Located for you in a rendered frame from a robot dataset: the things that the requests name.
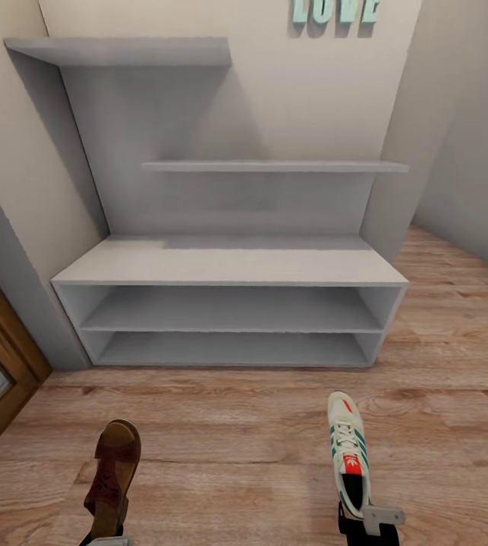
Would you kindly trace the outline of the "sandal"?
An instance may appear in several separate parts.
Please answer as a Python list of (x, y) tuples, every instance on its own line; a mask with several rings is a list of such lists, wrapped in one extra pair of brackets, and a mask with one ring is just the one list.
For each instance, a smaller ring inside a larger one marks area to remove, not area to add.
[(96, 445), (96, 476), (84, 499), (93, 515), (91, 541), (115, 536), (124, 524), (129, 499), (126, 494), (141, 456), (138, 430), (128, 420), (111, 421)]

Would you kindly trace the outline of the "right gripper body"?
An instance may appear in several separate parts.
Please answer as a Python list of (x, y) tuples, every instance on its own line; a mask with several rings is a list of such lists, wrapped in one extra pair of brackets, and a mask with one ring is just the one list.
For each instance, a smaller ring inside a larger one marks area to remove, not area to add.
[(380, 536), (373, 536), (366, 533), (363, 521), (344, 519), (348, 546), (399, 546), (398, 532), (393, 524), (379, 524)]

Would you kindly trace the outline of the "gym shoe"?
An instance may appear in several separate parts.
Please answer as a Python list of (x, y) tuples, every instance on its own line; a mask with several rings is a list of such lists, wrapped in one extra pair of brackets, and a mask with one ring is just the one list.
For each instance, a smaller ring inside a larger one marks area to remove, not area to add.
[(341, 505), (357, 521), (363, 521), (363, 505), (371, 505), (370, 472), (364, 424), (354, 401), (343, 391), (334, 391), (327, 414), (332, 435), (332, 456)]

